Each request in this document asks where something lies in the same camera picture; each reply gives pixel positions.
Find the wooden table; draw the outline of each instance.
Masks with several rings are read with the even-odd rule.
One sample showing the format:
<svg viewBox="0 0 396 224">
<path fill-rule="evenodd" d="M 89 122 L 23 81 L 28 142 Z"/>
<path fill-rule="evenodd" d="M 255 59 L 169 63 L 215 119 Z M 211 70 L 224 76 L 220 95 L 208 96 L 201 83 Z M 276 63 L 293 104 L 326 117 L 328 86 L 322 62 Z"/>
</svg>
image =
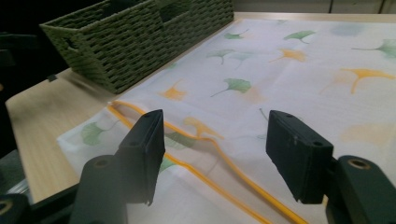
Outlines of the wooden table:
<svg viewBox="0 0 396 224">
<path fill-rule="evenodd" d="M 394 14 L 244 12 L 235 13 L 235 18 L 396 22 Z M 108 93 L 67 69 L 58 75 L 56 81 L 43 81 L 7 101 L 23 168 L 35 202 L 78 182 L 78 176 L 58 147 L 56 138 L 116 98 L 117 95 Z"/>
</svg>

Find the woven basket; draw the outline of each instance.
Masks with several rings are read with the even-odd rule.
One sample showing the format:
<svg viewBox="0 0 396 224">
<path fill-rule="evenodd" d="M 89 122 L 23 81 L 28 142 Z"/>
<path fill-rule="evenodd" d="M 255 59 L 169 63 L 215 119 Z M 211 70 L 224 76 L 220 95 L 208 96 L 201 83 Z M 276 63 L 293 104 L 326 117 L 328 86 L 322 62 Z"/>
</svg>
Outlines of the woven basket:
<svg viewBox="0 0 396 224">
<path fill-rule="evenodd" d="M 232 0 L 109 1 L 40 24 L 76 73 L 120 93 L 233 20 Z"/>
</svg>

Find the yellow trim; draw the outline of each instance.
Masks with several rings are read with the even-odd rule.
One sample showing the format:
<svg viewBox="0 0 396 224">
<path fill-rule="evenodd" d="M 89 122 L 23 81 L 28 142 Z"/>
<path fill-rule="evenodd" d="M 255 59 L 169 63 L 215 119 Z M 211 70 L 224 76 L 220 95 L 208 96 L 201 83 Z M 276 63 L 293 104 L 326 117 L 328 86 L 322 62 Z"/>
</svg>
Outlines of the yellow trim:
<svg viewBox="0 0 396 224">
<path fill-rule="evenodd" d="M 120 114 L 117 109 L 113 107 L 113 105 L 125 105 L 127 107 L 132 108 L 139 114 L 143 115 L 146 112 L 142 109 L 140 109 L 136 105 L 132 105 L 123 101 L 114 101 L 112 102 L 112 105 L 108 105 L 107 108 L 115 114 L 115 116 L 119 119 L 125 119 L 125 117 Z M 183 130 L 179 129 L 178 127 L 174 126 L 173 124 L 169 122 L 164 122 L 164 125 L 178 133 L 181 133 L 189 138 L 197 139 L 197 140 L 205 140 L 211 142 L 214 146 L 216 151 L 220 154 L 220 156 L 226 161 L 226 163 L 231 167 L 231 169 L 242 179 L 244 180 L 248 185 L 250 185 L 254 190 L 256 190 L 265 200 L 267 200 L 270 204 L 272 204 L 275 208 L 277 208 L 281 213 L 283 213 L 286 217 L 288 217 L 290 220 L 292 220 L 295 223 L 307 223 L 303 218 L 299 217 L 297 214 L 295 214 L 293 211 L 291 211 L 286 205 L 278 201 L 274 196 L 272 196 L 270 193 L 268 193 L 266 190 L 262 189 L 260 186 L 258 186 L 255 182 L 250 180 L 242 171 L 239 170 L 239 168 L 233 164 L 233 162 L 228 158 L 228 156 L 221 150 L 219 147 L 218 143 L 216 142 L 215 139 L 212 138 L 207 138 L 207 137 L 197 137 L 194 135 L 191 135 L 189 133 L 184 132 Z"/>
<path fill-rule="evenodd" d="M 245 211 L 247 214 L 249 214 L 251 217 L 254 217 L 256 220 L 260 221 L 260 223 L 271 223 L 268 219 L 265 217 L 260 216 L 257 212 L 253 211 L 250 209 L 247 205 L 239 202 L 233 195 L 219 187 L 217 184 L 215 184 L 213 181 L 211 181 L 209 178 L 201 174 L 199 171 L 197 171 L 193 166 L 189 165 L 186 162 L 179 161 L 176 158 L 172 157 L 170 154 L 165 153 L 165 158 L 168 159 L 169 161 L 172 161 L 176 163 L 177 165 L 180 165 L 192 172 L 194 175 L 196 175 L 198 178 L 200 178 L 203 182 L 205 182 L 208 186 L 210 186 L 213 190 L 215 190 L 218 194 L 222 195 L 224 198 L 228 199 L 231 203 L 235 204 L 237 207 L 239 207 L 241 210 Z"/>
</svg>

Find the basket handle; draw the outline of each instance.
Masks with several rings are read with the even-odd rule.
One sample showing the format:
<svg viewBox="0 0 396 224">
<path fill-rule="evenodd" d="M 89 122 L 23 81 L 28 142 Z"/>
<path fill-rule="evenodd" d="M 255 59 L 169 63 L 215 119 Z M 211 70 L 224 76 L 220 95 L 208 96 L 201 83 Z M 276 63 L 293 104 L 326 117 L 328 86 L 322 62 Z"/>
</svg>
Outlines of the basket handle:
<svg viewBox="0 0 396 224">
<path fill-rule="evenodd" d="M 186 17 L 189 14 L 191 2 L 191 0 L 155 0 L 164 25 Z"/>
<path fill-rule="evenodd" d="M 64 42 L 66 43 L 68 50 L 79 53 L 79 50 L 70 38 L 64 38 Z"/>
</svg>

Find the cloth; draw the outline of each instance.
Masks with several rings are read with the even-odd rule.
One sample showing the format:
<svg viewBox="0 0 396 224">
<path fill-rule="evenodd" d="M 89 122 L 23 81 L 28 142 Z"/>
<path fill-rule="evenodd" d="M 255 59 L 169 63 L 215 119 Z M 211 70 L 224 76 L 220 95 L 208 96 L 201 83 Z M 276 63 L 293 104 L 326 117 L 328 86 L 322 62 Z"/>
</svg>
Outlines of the cloth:
<svg viewBox="0 0 396 224">
<path fill-rule="evenodd" d="M 395 26 L 235 21 L 125 92 L 119 102 L 146 112 L 162 109 L 169 124 L 167 151 L 271 221 L 290 220 L 277 215 L 279 210 L 264 199 L 251 201 L 247 192 L 262 196 L 257 188 L 252 190 L 254 186 L 304 220 L 326 223 L 324 205 L 295 202 L 266 155 L 268 113 L 280 110 L 296 116 L 334 145 L 335 158 L 354 155 L 371 160 L 396 185 L 396 164 L 392 162 L 396 158 Z M 136 117 L 128 106 L 115 106 L 125 117 Z M 127 132 L 118 123 L 112 131 L 98 131 L 102 145 L 84 145 L 81 131 L 98 122 L 99 116 L 104 122 L 117 122 L 104 109 L 59 138 L 77 172 L 93 154 L 114 153 Z"/>
<path fill-rule="evenodd" d="M 155 203 L 128 204 L 130 223 L 255 223 L 196 176 L 171 166 L 158 178 Z"/>
</svg>

